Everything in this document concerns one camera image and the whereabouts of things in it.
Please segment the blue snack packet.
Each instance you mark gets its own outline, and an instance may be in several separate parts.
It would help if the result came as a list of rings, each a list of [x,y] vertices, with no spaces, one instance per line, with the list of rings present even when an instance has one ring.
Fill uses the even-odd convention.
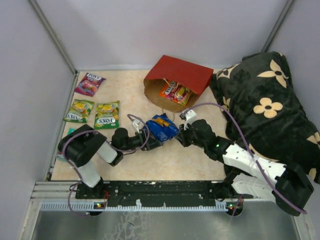
[[[162,143],[173,139],[179,133],[179,128],[168,118],[166,113],[154,115],[146,122],[146,125],[154,138]]]

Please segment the twisted paper bag handle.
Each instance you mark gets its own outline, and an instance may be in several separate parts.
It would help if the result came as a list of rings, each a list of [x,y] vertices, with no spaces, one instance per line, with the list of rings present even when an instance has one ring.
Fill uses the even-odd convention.
[[[162,114],[166,114],[168,118],[169,118],[169,114],[171,114],[171,118],[169,118],[169,119],[170,119],[172,122],[174,122],[175,119],[176,119],[176,115],[175,115],[175,113],[172,112],[172,111],[166,111],[164,108],[161,108],[161,113],[162,113]]]

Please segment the green Fox's spring tea packet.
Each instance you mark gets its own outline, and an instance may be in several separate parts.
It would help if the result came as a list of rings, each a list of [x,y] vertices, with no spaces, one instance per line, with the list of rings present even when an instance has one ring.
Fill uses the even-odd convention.
[[[117,129],[119,124],[120,101],[97,103],[94,119],[95,130]]]

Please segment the orange Fox's fruits packet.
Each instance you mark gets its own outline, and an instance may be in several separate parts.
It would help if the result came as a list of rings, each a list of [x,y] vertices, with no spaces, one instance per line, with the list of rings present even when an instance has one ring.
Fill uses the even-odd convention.
[[[182,99],[182,94],[180,93],[181,89],[182,85],[180,83],[168,81],[158,95],[172,101],[180,101]]]

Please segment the red paper bag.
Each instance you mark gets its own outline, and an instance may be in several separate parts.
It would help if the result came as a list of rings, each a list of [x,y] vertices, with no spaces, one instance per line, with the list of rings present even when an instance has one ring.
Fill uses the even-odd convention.
[[[190,108],[205,89],[213,76],[213,69],[163,55],[143,80],[144,95],[156,106],[174,113]],[[168,99],[165,94],[173,91],[173,85],[179,84],[191,91],[185,105]]]

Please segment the purple snack packet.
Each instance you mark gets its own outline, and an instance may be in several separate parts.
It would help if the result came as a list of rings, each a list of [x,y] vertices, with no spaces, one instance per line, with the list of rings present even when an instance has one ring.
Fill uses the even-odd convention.
[[[85,96],[93,97],[104,80],[104,77],[87,72],[74,91]]]

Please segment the yellow snack bar packet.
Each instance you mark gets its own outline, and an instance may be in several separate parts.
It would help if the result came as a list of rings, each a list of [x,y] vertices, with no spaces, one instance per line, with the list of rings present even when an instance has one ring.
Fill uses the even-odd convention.
[[[192,95],[192,91],[185,87],[185,86],[180,86],[179,89],[175,92],[175,98],[177,100],[177,103],[185,106]]]

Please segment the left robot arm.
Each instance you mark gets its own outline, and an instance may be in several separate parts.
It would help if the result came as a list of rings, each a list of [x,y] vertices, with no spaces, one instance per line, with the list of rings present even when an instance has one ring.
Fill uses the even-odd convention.
[[[117,128],[111,142],[108,142],[106,136],[84,124],[62,138],[57,149],[80,177],[78,188],[83,195],[97,199],[103,195],[106,187],[92,161],[95,155],[114,167],[123,159],[125,153],[151,151],[162,145],[146,128],[138,129],[134,136],[129,136],[126,128]]]

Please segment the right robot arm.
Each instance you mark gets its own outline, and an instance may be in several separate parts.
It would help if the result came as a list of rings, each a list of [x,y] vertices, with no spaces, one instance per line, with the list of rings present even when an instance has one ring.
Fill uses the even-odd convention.
[[[305,214],[306,203],[314,188],[302,167],[294,162],[283,164],[249,153],[230,140],[217,136],[204,119],[179,126],[176,139],[182,146],[201,148],[209,159],[234,167],[223,192],[229,198],[251,195],[277,204],[287,214]]]

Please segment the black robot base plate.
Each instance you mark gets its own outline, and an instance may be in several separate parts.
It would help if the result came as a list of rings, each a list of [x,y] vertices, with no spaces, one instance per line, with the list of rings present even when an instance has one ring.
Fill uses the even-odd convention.
[[[213,207],[216,201],[236,200],[240,195],[222,181],[104,181],[106,189],[98,197],[87,197],[77,187],[79,200],[106,200],[109,207]]]

